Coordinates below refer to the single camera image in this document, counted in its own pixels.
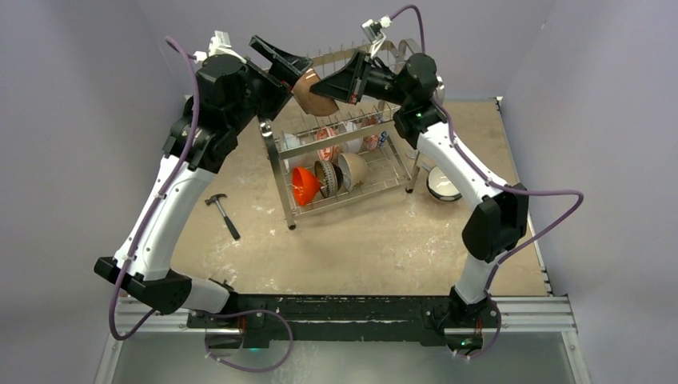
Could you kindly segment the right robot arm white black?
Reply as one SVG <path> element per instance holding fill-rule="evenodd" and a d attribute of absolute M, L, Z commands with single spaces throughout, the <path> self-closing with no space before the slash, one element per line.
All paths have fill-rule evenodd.
<path fill-rule="evenodd" d="M 426 54 L 412 54 L 394 73 L 379 58 L 358 51 L 310 90 L 347 104 L 369 96 L 398 105 L 393 123 L 399 136 L 432 159 L 469 205 L 461 235 L 467 258 L 449 295 L 450 318 L 467 326 L 488 301 L 487 284 L 498 258 L 525 236 L 528 196 L 521 184 L 509 186 L 495 175 L 454 134 L 449 113 L 434 98 L 438 87 L 437 64 Z"/>

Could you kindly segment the beige bowl dark patterned outside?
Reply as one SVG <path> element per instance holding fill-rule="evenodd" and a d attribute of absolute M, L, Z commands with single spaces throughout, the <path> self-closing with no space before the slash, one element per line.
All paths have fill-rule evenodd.
<path fill-rule="evenodd" d="M 314 173 L 321 184 L 321 196 L 335 197 L 343 184 L 341 168 L 330 161 L 318 160 L 314 163 Z"/>

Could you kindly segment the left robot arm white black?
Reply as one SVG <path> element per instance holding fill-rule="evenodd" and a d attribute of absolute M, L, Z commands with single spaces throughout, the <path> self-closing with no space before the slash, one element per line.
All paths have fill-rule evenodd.
<path fill-rule="evenodd" d="M 225 285 L 172 269 L 177 240 L 197 200 L 236 149 L 238 135 L 254 119 L 275 119 L 313 64 L 259 37 L 250 45 L 269 68 L 224 48 L 185 56 L 192 94 L 162 147 L 153 189 L 122 246 L 94 265 L 95 274 L 162 314 L 204 311 L 220 327 L 236 322 L 238 305 Z"/>

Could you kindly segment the stainless steel dish rack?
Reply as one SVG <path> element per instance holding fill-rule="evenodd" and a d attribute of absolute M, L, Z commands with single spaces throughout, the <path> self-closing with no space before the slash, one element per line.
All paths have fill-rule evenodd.
<path fill-rule="evenodd" d="M 259 123 L 285 223 L 290 230 L 296 228 L 296 221 L 302 216 L 347 206 L 397 188 L 407 191 L 414 188 L 419 167 L 417 164 L 409 166 L 404 159 L 410 151 L 400 152 L 395 144 L 397 134 L 393 127 L 393 116 L 398 108 L 396 104 L 365 97 L 355 105 L 341 106 L 338 112 L 330 116 L 314 117 L 306 114 L 295 101 L 290 101 L 274 122 Z M 385 121 L 363 128 L 361 120 L 372 114 L 381 114 Z M 385 145 L 368 151 L 363 146 L 363 137 L 383 130 L 388 133 Z M 295 134 L 302 145 L 283 150 L 281 140 L 284 133 Z M 299 206 L 292 192 L 293 169 L 287 171 L 284 160 L 303 154 L 305 159 L 300 166 L 313 171 L 316 160 L 334 161 L 339 154 L 348 152 L 359 154 L 367 162 L 369 171 L 364 185 L 348 191 L 343 178 L 342 187 L 335 197 L 323 198 L 317 194 L 310 204 Z"/>

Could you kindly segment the orange diamond pattern bowl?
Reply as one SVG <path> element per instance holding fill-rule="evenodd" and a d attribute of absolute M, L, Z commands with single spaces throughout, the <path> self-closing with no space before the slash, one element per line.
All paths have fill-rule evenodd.
<path fill-rule="evenodd" d="M 385 120 L 383 119 L 381 114 L 372 114 L 368 117 L 365 117 L 361 120 L 361 126 L 363 128 L 369 127 L 369 126 L 375 126 L 378 124 L 383 123 Z M 368 150 L 368 151 L 374 151 L 378 148 L 382 148 L 386 140 L 388 138 L 388 133 L 383 130 L 381 132 L 377 132 L 375 134 L 370 134 L 367 136 L 363 137 L 363 146 Z"/>

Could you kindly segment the white bowl teal outside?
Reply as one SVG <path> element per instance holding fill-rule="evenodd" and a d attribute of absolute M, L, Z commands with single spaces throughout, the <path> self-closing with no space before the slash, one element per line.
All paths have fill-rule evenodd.
<path fill-rule="evenodd" d="M 438 166 L 434 166 L 426 179 L 429 193 L 442 202 L 456 202 L 462 199 L 461 192 Z"/>

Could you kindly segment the beige bowl brown rim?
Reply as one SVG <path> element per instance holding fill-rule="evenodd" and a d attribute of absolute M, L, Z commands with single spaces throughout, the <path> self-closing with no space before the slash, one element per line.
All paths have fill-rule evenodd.
<path fill-rule="evenodd" d="M 310 88 L 319 83 L 320 78 L 314 68 L 310 67 L 296 81 L 292 94 L 300 108 L 315 117 L 327 117 L 339 111 L 337 103 L 324 96 L 314 94 Z"/>

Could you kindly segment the white bowl brown outside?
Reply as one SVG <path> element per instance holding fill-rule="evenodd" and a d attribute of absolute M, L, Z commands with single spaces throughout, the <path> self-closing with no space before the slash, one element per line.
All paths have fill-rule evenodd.
<path fill-rule="evenodd" d="M 354 153 L 341 153 L 338 156 L 338 165 L 344 177 L 345 188 L 348 191 L 353 191 L 364 185 L 369 169 L 362 156 Z"/>

